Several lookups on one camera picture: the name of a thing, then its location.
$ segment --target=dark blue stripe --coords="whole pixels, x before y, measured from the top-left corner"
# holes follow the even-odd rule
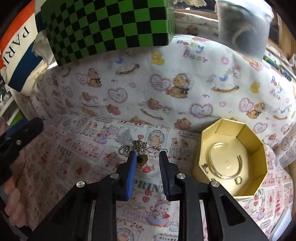
[[[45,27],[43,26],[41,12],[39,12],[35,15],[35,22],[36,22],[36,27],[37,27],[38,33],[45,29]]]
[[[22,87],[24,86],[28,76],[42,60],[42,57],[36,57],[35,54],[32,52],[33,44],[34,42],[31,43],[31,45],[27,49],[8,83],[8,86],[18,92],[22,90]]]

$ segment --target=orange stripe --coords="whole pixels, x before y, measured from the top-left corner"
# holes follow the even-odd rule
[[[20,29],[20,27],[32,16],[35,12],[35,0],[32,0],[12,21],[6,30],[3,38],[0,41],[0,50],[3,53],[11,38]]]

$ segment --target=silver screw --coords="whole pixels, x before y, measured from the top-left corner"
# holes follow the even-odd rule
[[[211,181],[211,185],[217,188],[218,186],[220,186],[220,183],[218,181]]]
[[[79,188],[83,188],[85,186],[85,182],[83,182],[83,181],[77,182],[76,186]]]
[[[184,179],[185,177],[186,177],[186,175],[184,173],[177,174],[177,178],[179,178],[179,179]]]
[[[110,177],[111,177],[112,179],[117,179],[117,178],[119,177],[119,174],[116,173],[116,172],[114,172],[114,173],[111,173],[111,174],[110,174]]]

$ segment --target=green object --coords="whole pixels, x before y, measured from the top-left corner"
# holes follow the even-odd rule
[[[10,124],[10,127],[14,126],[16,123],[18,123],[23,118],[24,118],[24,116],[23,116],[22,112],[19,111],[17,113],[17,115],[15,116],[15,118],[13,119],[12,123]]]
[[[47,0],[41,7],[58,66],[97,53],[168,45],[172,0]]]

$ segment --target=yellow duck print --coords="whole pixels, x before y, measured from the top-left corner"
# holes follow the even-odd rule
[[[163,65],[164,59],[162,59],[161,56],[161,53],[153,51],[151,54],[151,63],[156,65]]]
[[[257,81],[254,81],[250,87],[250,91],[256,94],[259,92],[259,87],[260,87],[260,83]]]

